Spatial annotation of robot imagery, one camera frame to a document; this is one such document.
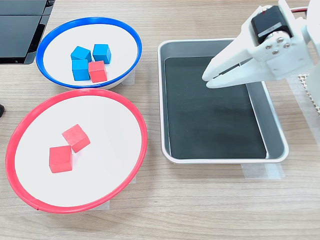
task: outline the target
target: red cube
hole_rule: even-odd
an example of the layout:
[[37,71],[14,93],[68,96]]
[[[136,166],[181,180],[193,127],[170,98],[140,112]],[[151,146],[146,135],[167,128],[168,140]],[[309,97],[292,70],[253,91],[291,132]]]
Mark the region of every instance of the red cube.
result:
[[104,61],[89,62],[89,74],[93,83],[107,81],[107,72]]
[[72,170],[72,152],[70,146],[50,147],[49,166],[51,172],[61,173]]
[[87,134],[78,124],[62,133],[62,135],[75,153],[90,144]]

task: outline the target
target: robotic arm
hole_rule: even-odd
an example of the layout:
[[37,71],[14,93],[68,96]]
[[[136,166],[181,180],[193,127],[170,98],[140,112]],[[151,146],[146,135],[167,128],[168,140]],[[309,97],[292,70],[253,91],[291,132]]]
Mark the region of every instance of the robotic arm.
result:
[[[281,80],[314,65],[310,41],[320,55],[320,0],[310,1],[306,19],[295,19],[285,0],[259,6],[239,36],[211,60],[202,79],[208,88]],[[307,86],[320,105],[320,63]]]

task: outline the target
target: red rim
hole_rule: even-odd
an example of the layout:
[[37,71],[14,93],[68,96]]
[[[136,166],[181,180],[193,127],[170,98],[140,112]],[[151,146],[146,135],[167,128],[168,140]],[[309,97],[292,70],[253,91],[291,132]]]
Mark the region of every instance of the red rim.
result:
[[[110,192],[109,194],[107,194],[106,196],[98,200],[95,200],[93,202],[90,202],[84,205],[71,206],[71,207],[54,206],[54,205],[47,204],[30,195],[23,188],[23,186],[18,180],[18,176],[15,168],[15,157],[16,157],[16,151],[17,151],[19,141],[23,136],[23,134],[25,133],[26,129],[29,127],[29,125],[46,109],[50,108],[51,106],[63,100],[79,97],[79,96],[88,96],[88,95],[101,96],[101,97],[113,99],[123,104],[133,113],[141,130],[141,150],[140,150],[138,160],[133,170],[129,174],[129,176],[115,190],[113,190],[112,192]],[[96,89],[96,88],[77,89],[77,90],[61,93],[57,96],[54,96],[48,99],[47,101],[41,103],[39,106],[37,106],[35,109],[33,109],[30,113],[26,115],[26,117],[21,121],[21,123],[16,127],[9,141],[9,144],[6,150],[6,155],[5,155],[5,170],[6,170],[6,175],[9,180],[9,183],[13,188],[13,190],[15,191],[15,193],[24,202],[29,204],[31,207],[37,210],[42,210],[45,212],[55,213],[55,214],[77,213],[77,212],[82,212],[82,211],[95,208],[109,201],[118,193],[120,193],[131,182],[131,180],[135,177],[139,168],[141,167],[147,152],[147,145],[148,145],[148,133],[147,133],[147,126],[146,126],[145,120],[142,114],[137,109],[137,107],[132,102],[130,102],[128,99],[126,99],[125,97],[115,92],[104,90],[104,89]]]

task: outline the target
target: blue cube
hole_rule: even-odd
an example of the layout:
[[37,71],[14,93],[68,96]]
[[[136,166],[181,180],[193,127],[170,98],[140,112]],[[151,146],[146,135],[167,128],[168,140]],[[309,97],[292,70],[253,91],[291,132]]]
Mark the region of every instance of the blue cube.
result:
[[88,60],[72,60],[72,73],[75,81],[90,80]]
[[104,61],[104,64],[110,64],[111,51],[108,44],[95,44],[92,55],[96,62]]
[[91,51],[81,46],[77,46],[71,53],[71,60],[85,60],[85,59],[88,61],[88,63],[92,61]]

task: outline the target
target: wood grain surface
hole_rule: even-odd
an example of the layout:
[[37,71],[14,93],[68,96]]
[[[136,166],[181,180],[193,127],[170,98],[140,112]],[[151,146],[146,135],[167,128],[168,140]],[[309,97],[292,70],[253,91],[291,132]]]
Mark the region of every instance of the wood grain surface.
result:
[[[274,0],[67,1],[55,3],[45,33],[82,17],[116,18],[140,35],[135,85],[113,91],[130,99],[148,128],[148,151],[110,210],[55,215],[36,211],[12,190],[5,154],[34,107],[68,91],[35,63],[0,65],[1,240],[316,240],[320,239],[320,151],[286,81],[267,84],[290,147],[280,180],[245,179],[240,165],[174,165],[160,148],[157,47],[165,40],[236,37],[258,5]],[[290,7],[307,0],[289,0]]]

